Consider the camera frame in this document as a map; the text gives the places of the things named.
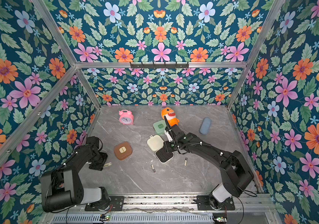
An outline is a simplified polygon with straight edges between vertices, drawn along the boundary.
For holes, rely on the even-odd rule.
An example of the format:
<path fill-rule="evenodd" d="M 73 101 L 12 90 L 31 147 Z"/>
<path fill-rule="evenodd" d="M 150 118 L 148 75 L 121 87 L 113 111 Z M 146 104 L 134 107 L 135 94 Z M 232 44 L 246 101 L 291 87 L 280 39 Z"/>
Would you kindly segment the gold nail file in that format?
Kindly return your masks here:
<path fill-rule="evenodd" d="M 109 167 L 109 166 L 111 166 L 111 165 L 112 165 L 112 163 L 111 163 L 111 162 L 108 162 L 108 163 L 106 163 L 106 164 L 103 165 L 103 168 Z"/>

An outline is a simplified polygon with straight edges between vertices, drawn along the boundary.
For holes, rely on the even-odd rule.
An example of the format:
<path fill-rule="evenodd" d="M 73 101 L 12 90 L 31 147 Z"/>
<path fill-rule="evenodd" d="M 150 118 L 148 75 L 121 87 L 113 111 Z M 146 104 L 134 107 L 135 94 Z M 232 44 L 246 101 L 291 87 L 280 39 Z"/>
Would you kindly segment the cream clipper case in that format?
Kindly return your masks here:
<path fill-rule="evenodd" d="M 155 156 L 161 163 L 166 163 L 174 157 L 173 152 L 165 149 L 165 142 L 159 135 L 151 135 L 147 140 L 147 145 L 155 152 Z"/>

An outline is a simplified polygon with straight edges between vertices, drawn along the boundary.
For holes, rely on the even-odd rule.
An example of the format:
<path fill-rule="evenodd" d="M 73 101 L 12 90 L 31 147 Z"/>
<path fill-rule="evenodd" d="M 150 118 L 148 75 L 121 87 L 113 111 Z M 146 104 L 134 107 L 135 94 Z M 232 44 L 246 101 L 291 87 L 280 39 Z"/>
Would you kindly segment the green clipper case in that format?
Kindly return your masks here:
<path fill-rule="evenodd" d="M 167 126 L 166 126 L 166 123 L 164 120 L 160 120 L 160 121 L 153 123 L 153 127 L 154 127 L 154 130 L 155 130 L 157 135 L 162 135 L 162 134 L 164 134 L 165 128 Z"/>

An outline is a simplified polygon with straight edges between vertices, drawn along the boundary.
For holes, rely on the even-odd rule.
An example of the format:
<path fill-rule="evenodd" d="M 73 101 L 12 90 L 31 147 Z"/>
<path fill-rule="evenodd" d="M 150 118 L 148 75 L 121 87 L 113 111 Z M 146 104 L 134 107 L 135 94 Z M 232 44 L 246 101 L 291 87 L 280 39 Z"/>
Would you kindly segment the brown clipper case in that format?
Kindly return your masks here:
<path fill-rule="evenodd" d="M 114 154 L 120 161 L 128 158 L 133 153 L 133 149 L 129 142 L 122 142 L 114 147 Z"/>

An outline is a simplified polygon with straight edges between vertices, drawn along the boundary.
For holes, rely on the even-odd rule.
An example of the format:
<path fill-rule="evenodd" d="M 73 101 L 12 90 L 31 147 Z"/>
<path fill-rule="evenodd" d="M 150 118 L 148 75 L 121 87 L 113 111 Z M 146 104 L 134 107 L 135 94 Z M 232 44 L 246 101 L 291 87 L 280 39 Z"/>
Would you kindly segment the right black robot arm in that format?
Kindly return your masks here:
<path fill-rule="evenodd" d="M 177 125 L 165 128 L 166 152 L 184 150 L 202 157 L 220 171 L 222 182 L 209 194 L 209 205 L 218 210 L 231 197 L 239 197 L 254 179 L 246 159 L 239 151 L 228 152 L 202 141 L 193 133 L 185 134 Z"/>

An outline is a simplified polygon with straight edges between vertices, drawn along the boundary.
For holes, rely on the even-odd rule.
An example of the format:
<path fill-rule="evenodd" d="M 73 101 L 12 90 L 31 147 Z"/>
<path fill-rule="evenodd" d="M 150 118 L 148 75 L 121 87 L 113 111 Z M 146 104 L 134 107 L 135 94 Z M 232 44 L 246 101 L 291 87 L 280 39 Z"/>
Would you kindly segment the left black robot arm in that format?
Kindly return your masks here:
<path fill-rule="evenodd" d="M 70 207 L 86 204 L 105 211 L 110 208 L 110 197 L 105 187 L 85 188 L 79 172 L 88 164 L 89 169 L 102 171 L 108 155 L 101 152 L 102 141 L 95 136 L 77 147 L 59 167 L 41 177 L 41 200 L 44 212 L 56 213 Z"/>

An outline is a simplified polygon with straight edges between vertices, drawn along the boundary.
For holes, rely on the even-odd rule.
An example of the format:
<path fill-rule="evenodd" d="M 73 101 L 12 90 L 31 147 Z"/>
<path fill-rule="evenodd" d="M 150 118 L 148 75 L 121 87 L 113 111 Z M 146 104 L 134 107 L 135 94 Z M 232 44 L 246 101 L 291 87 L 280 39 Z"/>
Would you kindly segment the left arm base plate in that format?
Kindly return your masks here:
<path fill-rule="evenodd" d="M 104 199 L 100 202 L 90 203 L 85 206 L 85 211 L 93 212 L 108 212 L 122 211 L 124 206 L 124 196 L 109 196 L 109 199 Z"/>

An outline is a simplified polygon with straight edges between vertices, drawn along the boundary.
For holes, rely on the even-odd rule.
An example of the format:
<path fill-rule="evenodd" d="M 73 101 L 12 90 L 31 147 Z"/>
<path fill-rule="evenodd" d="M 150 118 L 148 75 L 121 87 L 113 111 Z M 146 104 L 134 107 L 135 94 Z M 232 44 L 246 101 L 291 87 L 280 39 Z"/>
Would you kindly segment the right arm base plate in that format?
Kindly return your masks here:
<path fill-rule="evenodd" d="M 223 202 L 217 201 L 214 197 L 198 195 L 194 200 L 199 211 L 234 211 L 235 204 L 233 198 L 228 198 Z"/>

